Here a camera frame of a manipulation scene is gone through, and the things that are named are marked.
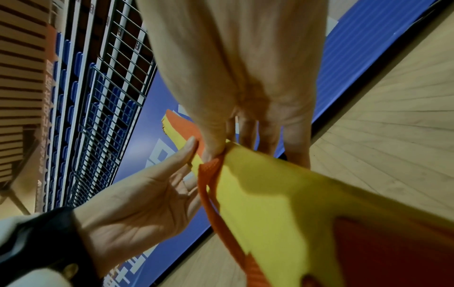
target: wooden floor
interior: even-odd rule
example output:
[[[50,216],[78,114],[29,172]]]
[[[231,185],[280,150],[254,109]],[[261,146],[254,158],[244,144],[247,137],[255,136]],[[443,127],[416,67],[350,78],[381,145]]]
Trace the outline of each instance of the wooden floor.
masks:
[[[312,169],[454,220],[454,14],[311,147]],[[162,287],[245,286],[214,235]]]

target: hand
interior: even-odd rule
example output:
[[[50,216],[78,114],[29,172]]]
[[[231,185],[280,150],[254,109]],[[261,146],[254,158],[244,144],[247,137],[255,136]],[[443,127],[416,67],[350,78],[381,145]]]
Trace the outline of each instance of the hand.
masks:
[[[325,0],[138,0],[167,87],[199,126],[204,160],[225,140],[310,167]]]
[[[74,210],[79,234],[99,276],[182,232],[201,206],[188,163],[197,149],[193,137],[158,165],[109,186]]]

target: human hand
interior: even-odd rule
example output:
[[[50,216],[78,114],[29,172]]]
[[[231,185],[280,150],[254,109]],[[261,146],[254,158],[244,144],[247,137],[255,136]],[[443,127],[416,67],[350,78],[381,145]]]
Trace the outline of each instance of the human hand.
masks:
[[[182,232],[201,206],[195,177],[183,181],[198,142],[109,186],[74,210],[98,275]]]
[[[225,140],[273,155],[281,127],[287,158],[310,167],[325,0],[138,0],[167,87],[199,126],[203,160]]]

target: black sleeve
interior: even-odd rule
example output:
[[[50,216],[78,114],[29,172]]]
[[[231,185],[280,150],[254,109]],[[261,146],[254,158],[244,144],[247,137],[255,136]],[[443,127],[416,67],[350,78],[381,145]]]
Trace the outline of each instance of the black sleeve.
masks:
[[[102,279],[77,232],[72,208],[63,207],[20,223],[0,246],[0,287],[39,268],[63,273],[75,264],[74,287],[99,287]]]

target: fingernail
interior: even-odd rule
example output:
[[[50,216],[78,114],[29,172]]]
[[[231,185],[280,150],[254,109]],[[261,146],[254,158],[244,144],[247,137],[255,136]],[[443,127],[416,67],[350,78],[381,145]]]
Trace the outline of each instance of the fingernail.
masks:
[[[195,141],[196,141],[195,137],[190,137],[188,139],[188,141],[186,142],[184,148],[188,149],[188,150],[191,150],[194,147]]]

